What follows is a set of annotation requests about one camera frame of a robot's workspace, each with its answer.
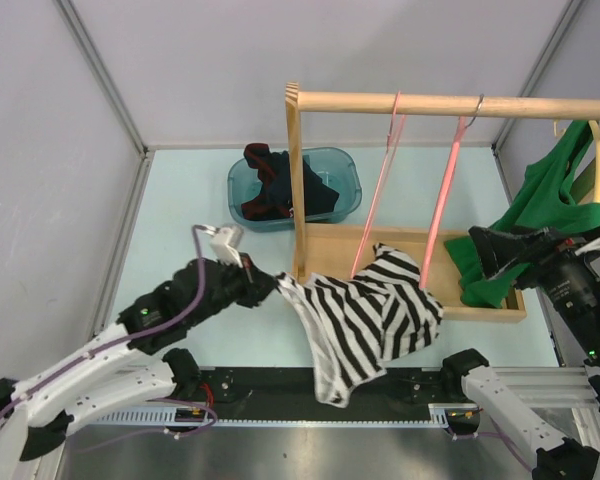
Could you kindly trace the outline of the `green tank top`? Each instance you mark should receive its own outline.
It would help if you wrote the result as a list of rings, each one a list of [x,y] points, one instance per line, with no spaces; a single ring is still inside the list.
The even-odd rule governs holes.
[[[600,204],[579,205],[571,194],[575,169],[592,141],[593,132],[587,121],[572,122],[555,147],[526,168],[521,189],[491,228],[513,233],[518,227],[554,227],[566,234],[600,228]],[[500,307],[512,283],[526,268],[520,265],[500,279],[487,280],[470,237],[448,240],[445,248],[461,275],[461,302],[473,308]]]

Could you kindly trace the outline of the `navy tank top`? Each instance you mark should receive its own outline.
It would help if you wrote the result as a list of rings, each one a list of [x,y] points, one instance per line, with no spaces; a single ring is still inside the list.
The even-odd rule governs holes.
[[[294,203],[289,153],[272,152],[267,144],[251,143],[244,148],[243,154],[261,182],[259,194],[241,205],[243,217],[250,221],[292,218]],[[331,213],[340,194],[328,187],[306,161],[303,161],[303,180],[305,213]]]

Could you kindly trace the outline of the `striped black white top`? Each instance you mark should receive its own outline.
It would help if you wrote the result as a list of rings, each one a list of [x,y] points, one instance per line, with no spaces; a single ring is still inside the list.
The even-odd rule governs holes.
[[[383,243],[373,253],[350,280],[313,274],[302,284],[277,276],[277,290],[306,333],[321,404],[347,407],[354,390],[384,376],[389,362],[429,347],[439,335],[444,308],[420,287],[417,263]]]

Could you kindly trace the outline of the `yellow hanger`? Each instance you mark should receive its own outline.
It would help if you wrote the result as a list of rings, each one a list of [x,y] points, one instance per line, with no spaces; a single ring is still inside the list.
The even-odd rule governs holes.
[[[574,181],[571,194],[579,203],[600,203],[600,125],[590,120],[589,129],[594,145],[594,159]]]

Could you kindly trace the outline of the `thick pink hanger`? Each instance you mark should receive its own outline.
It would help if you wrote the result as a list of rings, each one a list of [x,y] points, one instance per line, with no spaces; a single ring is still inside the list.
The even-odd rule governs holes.
[[[446,164],[445,172],[442,178],[442,182],[440,185],[434,213],[431,219],[430,228],[428,231],[427,242],[425,247],[424,258],[422,261],[421,268],[421,276],[419,286],[421,289],[424,289],[427,286],[427,282],[429,279],[431,263],[433,260],[433,254],[435,250],[435,243],[438,237],[440,224],[443,219],[445,207],[450,195],[450,191],[452,188],[452,183],[455,175],[455,170],[457,166],[457,161],[459,157],[459,152],[461,148],[462,140],[465,136],[466,131],[473,125],[475,122],[478,113],[481,111],[482,105],[484,103],[485,95],[481,94],[479,96],[479,100],[477,102],[473,117],[468,120],[466,117],[459,117],[457,122],[457,127],[455,131],[455,135],[453,138],[453,142],[451,145],[448,161]]]

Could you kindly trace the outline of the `thin pink wire hanger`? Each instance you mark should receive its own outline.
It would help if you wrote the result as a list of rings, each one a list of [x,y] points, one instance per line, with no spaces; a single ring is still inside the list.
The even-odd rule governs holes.
[[[397,148],[401,140],[401,136],[404,130],[406,115],[398,113],[398,107],[401,100],[401,92],[398,91],[394,97],[393,109],[391,113],[391,120],[389,124],[389,130],[386,139],[386,148],[383,157],[383,162],[379,176],[376,181],[375,190],[373,193],[371,205],[366,217],[364,228],[360,237],[360,241],[356,250],[354,261],[352,263],[350,276],[353,277],[358,271],[358,266],[361,262],[365,246],[371,234],[377,209],[379,207],[383,191],[388,180],[389,173],[395,160]]]

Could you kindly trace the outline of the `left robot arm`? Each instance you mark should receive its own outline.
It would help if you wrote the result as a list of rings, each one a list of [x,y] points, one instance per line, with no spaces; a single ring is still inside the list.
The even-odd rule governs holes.
[[[192,399],[201,372],[177,342],[233,304],[259,306],[276,286],[276,277],[246,254],[239,263],[195,259],[56,365],[27,380],[0,379],[0,419],[27,414],[19,461],[51,453],[91,420],[122,407]]]

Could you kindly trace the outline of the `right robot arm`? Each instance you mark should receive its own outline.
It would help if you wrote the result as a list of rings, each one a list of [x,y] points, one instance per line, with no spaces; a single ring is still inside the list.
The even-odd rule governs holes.
[[[590,367],[600,368],[600,236],[526,227],[511,233],[474,226],[469,230],[485,277],[503,278],[524,270],[514,284],[539,288],[549,298],[579,345]],[[584,446],[546,424],[514,394],[475,349],[442,363],[441,388],[453,401],[466,399],[491,417],[499,436],[516,451],[534,479],[600,479],[600,449]],[[588,379],[600,413],[600,373]]]

